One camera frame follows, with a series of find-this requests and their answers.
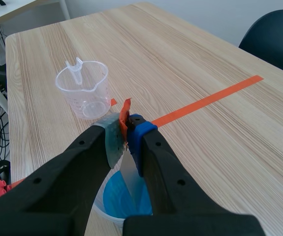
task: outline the wood grain surface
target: wood grain surface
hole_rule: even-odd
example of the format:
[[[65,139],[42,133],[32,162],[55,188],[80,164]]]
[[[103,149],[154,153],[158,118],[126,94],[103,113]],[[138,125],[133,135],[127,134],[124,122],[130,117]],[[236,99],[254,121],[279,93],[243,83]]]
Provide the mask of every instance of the wood grain surface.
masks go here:
[[[13,181],[61,153],[90,125],[55,87],[66,60],[109,68],[118,112],[154,120],[258,74],[264,80],[159,130],[206,193],[283,235],[283,71],[149,3],[17,33],[6,39]],[[87,235],[120,235],[95,212]]]

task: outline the chair backrest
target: chair backrest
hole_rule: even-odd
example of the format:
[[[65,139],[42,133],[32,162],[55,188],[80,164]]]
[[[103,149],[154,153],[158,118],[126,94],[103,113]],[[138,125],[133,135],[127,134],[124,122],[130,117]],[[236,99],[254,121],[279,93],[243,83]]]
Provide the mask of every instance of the chair backrest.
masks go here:
[[[283,10],[259,18],[239,48],[283,70]]]

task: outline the measuring cup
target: measuring cup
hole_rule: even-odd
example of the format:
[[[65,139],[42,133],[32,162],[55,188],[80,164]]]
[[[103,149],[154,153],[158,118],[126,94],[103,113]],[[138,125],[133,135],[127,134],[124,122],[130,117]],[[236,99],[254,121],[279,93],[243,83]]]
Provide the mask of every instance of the measuring cup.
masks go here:
[[[81,61],[67,67],[56,77],[55,84],[63,93],[75,115],[83,119],[97,119],[111,107],[106,65],[98,61]]]
[[[135,209],[124,179],[119,171],[122,159],[118,161],[106,176],[98,190],[92,207],[100,216],[112,221],[119,228],[123,227],[125,219],[131,215],[152,214],[150,197],[145,184],[141,193],[140,207],[138,210]]]

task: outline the metal blade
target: metal blade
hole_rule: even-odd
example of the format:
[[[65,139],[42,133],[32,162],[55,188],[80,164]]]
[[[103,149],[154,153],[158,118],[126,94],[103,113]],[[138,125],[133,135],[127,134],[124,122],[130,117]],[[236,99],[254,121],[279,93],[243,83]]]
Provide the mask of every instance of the metal blade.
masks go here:
[[[120,171],[136,209],[139,210],[144,181],[139,176],[136,164],[129,151],[124,150]]]

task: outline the blue liquid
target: blue liquid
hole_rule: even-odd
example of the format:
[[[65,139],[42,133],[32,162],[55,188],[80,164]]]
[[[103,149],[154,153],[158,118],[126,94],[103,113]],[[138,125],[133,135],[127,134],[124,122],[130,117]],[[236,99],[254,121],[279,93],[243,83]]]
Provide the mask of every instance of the blue liquid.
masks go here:
[[[141,200],[139,209],[137,209],[120,171],[117,171],[108,180],[103,193],[103,204],[106,213],[117,218],[126,219],[131,215],[152,214],[151,202],[146,183],[143,181]]]

